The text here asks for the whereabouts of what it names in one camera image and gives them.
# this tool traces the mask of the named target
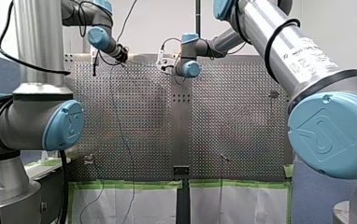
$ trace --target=metal pole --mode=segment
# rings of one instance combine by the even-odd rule
[[[201,37],[201,0],[195,0],[196,33]]]
[[[64,71],[61,0],[15,0],[19,58],[50,70]],[[64,75],[21,66],[14,94],[72,94]]]

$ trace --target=robotic arm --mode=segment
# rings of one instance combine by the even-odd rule
[[[215,0],[215,17],[232,29],[213,40],[184,34],[181,56],[165,72],[197,77],[197,56],[224,57],[243,41],[251,42],[269,75],[291,97],[289,138],[298,156],[324,175],[357,179],[357,70],[341,69],[303,34],[299,21],[286,15],[291,0],[278,3]]]
[[[5,31],[12,10],[19,52],[13,61],[21,64],[21,84],[11,96],[0,97],[0,223],[34,224],[41,219],[40,186],[29,182],[20,151],[64,151],[77,143],[84,125],[82,105],[64,83],[69,73],[62,26],[91,25],[89,42],[119,62],[127,60],[128,51],[111,37],[108,1],[14,0]]]
[[[95,5],[87,1],[81,3],[62,0],[62,17],[65,26],[92,26],[88,32],[88,41],[96,49],[124,63],[128,59],[128,50],[111,37],[113,26],[112,5],[108,0],[97,0]]]

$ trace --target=perforated metal panel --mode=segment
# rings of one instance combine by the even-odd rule
[[[155,58],[136,62],[150,66]],[[173,164],[180,162],[190,165],[191,178],[284,179],[282,165],[292,156],[284,146],[287,98],[263,60],[232,56],[200,61],[201,76],[176,86],[170,76],[136,63],[128,63],[126,70],[101,64],[93,77],[89,60],[75,59],[75,81],[69,83],[84,104],[86,122],[72,178],[132,178],[118,113],[138,179],[172,179]],[[270,97],[274,92],[278,98]],[[95,163],[85,165],[82,158],[91,154]],[[221,163],[221,154],[231,162]]]
[[[132,154],[136,179],[171,179],[170,77],[133,63],[101,64],[96,77],[89,62],[75,62],[74,70],[86,121],[73,178],[131,179]],[[94,164],[85,165],[81,158],[91,154]]]
[[[192,178],[284,177],[282,165],[291,157],[284,146],[286,93],[261,58],[242,60],[204,62],[193,81]],[[231,161],[221,162],[221,155]]]

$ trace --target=green tape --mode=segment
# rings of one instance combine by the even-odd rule
[[[73,188],[69,188],[68,191],[68,224],[73,224],[74,191]]]
[[[71,189],[181,189],[181,181],[135,182],[124,180],[96,180],[71,182]]]
[[[294,164],[284,165],[284,174],[287,178],[292,178],[294,173]]]
[[[292,224],[292,196],[293,196],[293,185],[290,184],[287,192],[287,224]]]
[[[29,166],[34,166],[34,165],[39,165],[39,166],[55,166],[58,164],[62,164],[62,160],[60,158],[58,159],[50,159],[48,161],[40,162],[40,161],[33,161],[31,163],[26,164],[26,167]]]
[[[242,187],[253,189],[288,189],[290,182],[259,182],[259,181],[244,181],[244,180],[223,180],[223,186]],[[190,188],[219,188],[221,180],[190,180]]]

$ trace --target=robot end effector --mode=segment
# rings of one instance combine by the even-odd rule
[[[118,62],[126,62],[128,59],[128,48],[117,43],[111,37],[113,26],[113,20],[111,19],[112,5],[107,0],[97,0],[94,2],[95,5],[84,3],[62,0],[63,25],[91,25],[92,28],[88,32],[89,43]]]

